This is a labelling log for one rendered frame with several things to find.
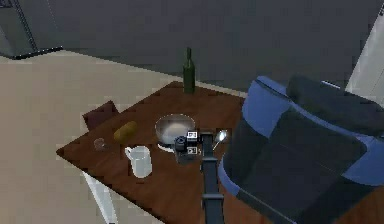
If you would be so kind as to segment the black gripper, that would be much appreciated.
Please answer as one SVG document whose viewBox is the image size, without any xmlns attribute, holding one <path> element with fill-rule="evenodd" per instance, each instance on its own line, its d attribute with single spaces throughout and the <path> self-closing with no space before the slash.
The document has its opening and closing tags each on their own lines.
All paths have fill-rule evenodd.
<svg viewBox="0 0 384 224">
<path fill-rule="evenodd" d="M 177 154 L 186 154 L 187 153 L 187 138 L 185 136 L 179 136 L 174 141 L 174 151 L 172 148 L 168 148 L 165 146 L 162 146 L 160 143 L 157 144 L 158 148 L 168 152 L 168 153 L 174 153 L 174 151 Z"/>
</svg>

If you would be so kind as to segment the grey metal bowl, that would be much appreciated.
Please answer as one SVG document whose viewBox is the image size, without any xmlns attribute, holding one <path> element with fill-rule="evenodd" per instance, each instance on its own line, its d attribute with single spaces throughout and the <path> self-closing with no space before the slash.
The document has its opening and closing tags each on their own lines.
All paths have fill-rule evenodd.
<svg viewBox="0 0 384 224">
<path fill-rule="evenodd" d="M 169 114 L 161 117 L 155 123 L 158 140 L 171 145 L 179 136 L 185 136 L 188 131 L 195 129 L 195 121 L 184 114 Z"/>
</svg>

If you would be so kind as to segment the white mug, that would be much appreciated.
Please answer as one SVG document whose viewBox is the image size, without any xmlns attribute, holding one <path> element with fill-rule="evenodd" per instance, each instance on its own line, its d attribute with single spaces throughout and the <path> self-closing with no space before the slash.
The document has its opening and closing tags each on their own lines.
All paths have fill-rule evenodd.
<svg viewBox="0 0 384 224">
<path fill-rule="evenodd" d="M 150 150 L 146 146 L 126 147 L 125 154 L 137 178 L 145 178 L 152 173 Z"/>
</svg>

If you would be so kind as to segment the brown wooden table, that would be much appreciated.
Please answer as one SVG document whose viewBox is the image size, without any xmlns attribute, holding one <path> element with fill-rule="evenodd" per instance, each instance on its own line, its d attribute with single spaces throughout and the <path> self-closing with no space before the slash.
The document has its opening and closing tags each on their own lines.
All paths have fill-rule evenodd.
<svg viewBox="0 0 384 224">
<path fill-rule="evenodd" d="M 179 165 L 173 154 L 158 148 L 155 123 L 167 114 L 185 114 L 193 118 L 199 130 L 227 130 L 229 143 L 214 153 L 218 171 L 241 119 L 246 97 L 205 88 L 189 95 L 180 83 L 174 82 L 64 146 L 59 155 L 165 224 L 202 224 L 205 214 L 201 203 L 204 189 L 201 159 Z M 116 142 L 115 131 L 130 121 L 137 123 L 136 133 L 124 144 Z M 98 138 L 105 140 L 104 150 L 94 148 Z M 150 150 L 152 173 L 145 178 L 133 174 L 125 154 L 126 147 L 136 146 Z M 261 224 L 261 218 L 267 217 L 231 195 L 219 176 L 218 183 L 219 192 L 224 196 L 224 224 Z"/>
</svg>

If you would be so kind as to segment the yellow-brown potato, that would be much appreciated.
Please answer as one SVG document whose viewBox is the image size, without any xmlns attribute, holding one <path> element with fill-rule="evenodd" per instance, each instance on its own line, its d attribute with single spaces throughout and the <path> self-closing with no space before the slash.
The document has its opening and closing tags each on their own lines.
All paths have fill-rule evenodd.
<svg viewBox="0 0 384 224">
<path fill-rule="evenodd" d="M 124 144 L 136 133 L 136 131 L 137 123 L 135 121 L 130 121 L 115 131 L 114 140 L 120 144 Z"/>
</svg>

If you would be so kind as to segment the silver spoon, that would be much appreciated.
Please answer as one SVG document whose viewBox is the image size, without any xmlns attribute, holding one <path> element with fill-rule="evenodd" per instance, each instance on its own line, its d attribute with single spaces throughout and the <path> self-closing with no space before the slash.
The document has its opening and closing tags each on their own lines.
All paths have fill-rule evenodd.
<svg viewBox="0 0 384 224">
<path fill-rule="evenodd" d="M 213 146 L 213 149 L 216 149 L 216 147 L 223 142 L 228 136 L 228 131 L 227 130 L 220 130 L 215 138 L 215 145 Z"/>
</svg>

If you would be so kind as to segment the dark red chair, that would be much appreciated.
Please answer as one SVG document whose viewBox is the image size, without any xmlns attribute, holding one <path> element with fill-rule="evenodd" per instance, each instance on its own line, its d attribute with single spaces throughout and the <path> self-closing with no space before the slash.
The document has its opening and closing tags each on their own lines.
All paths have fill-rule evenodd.
<svg viewBox="0 0 384 224">
<path fill-rule="evenodd" d="M 83 114 L 83 119 L 87 128 L 93 130 L 103 122 L 118 114 L 119 111 L 114 102 L 109 100 L 98 108 Z"/>
</svg>

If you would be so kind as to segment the dark green glass bottle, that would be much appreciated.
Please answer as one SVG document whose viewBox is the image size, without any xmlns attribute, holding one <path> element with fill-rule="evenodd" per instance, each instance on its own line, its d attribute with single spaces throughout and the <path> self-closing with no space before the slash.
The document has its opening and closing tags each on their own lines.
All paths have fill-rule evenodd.
<svg viewBox="0 0 384 224">
<path fill-rule="evenodd" d="M 193 94 L 195 92 L 195 65 L 190 47 L 186 50 L 186 61 L 183 64 L 183 86 L 185 93 Z"/>
</svg>

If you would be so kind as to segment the grey fridge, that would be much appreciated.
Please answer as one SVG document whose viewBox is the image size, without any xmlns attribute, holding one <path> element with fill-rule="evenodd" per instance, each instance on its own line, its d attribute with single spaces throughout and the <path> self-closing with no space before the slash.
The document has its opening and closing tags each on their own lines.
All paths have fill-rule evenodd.
<svg viewBox="0 0 384 224">
<path fill-rule="evenodd" d="M 22 60 L 62 49 L 50 0 L 0 0 L 0 56 Z"/>
</svg>

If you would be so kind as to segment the white room door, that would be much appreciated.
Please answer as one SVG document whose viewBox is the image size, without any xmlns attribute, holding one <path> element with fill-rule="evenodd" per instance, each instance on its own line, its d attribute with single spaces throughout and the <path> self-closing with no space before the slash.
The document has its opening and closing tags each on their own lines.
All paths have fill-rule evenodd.
<svg viewBox="0 0 384 224">
<path fill-rule="evenodd" d="M 346 86 L 384 107 L 384 3 Z"/>
</svg>

